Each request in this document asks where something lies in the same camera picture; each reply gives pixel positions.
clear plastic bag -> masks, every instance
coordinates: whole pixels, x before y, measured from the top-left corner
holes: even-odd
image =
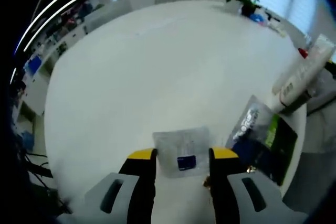
[[[264,142],[272,123],[274,113],[254,95],[249,99],[244,112],[227,141],[226,147],[233,145],[242,137]]]
[[[172,132],[154,132],[162,173],[169,178],[209,172],[210,134],[206,127]]]

gray gripper base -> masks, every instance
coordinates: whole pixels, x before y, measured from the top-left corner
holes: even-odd
[[[126,224],[129,204],[138,179],[138,176],[110,173],[85,194],[82,207],[71,215],[60,215],[57,220],[63,224]],[[111,204],[106,204],[110,195],[115,200],[112,209],[107,210],[109,207],[106,205]]]
[[[260,172],[227,176],[236,196],[241,224],[250,223],[303,223],[307,215],[288,208],[281,198],[279,187]],[[250,178],[265,202],[264,209],[256,211],[243,179]]]

table surface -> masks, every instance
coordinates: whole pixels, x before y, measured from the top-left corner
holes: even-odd
[[[225,145],[252,94],[268,103],[297,51],[288,36],[222,6],[187,1],[138,10],[93,31],[58,60],[45,138],[59,193],[71,207],[130,153],[153,147],[153,132],[207,126],[212,144]],[[299,162],[306,106],[285,119],[298,141],[282,195]],[[168,179],[157,171],[153,223],[214,220],[205,176]]]

green label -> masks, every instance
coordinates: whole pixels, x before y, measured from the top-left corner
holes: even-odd
[[[273,141],[275,139],[275,134],[277,132],[277,128],[278,128],[278,121],[279,121],[279,116],[278,115],[274,115],[272,118],[272,122],[270,127],[268,128],[268,132],[267,132],[267,137],[266,137],[266,141],[265,144],[271,148],[273,145]]]

white flower pot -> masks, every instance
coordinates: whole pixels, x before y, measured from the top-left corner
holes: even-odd
[[[238,14],[242,3],[237,0],[231,0],[230,2],[225,2],[224,10],[228,13]]]

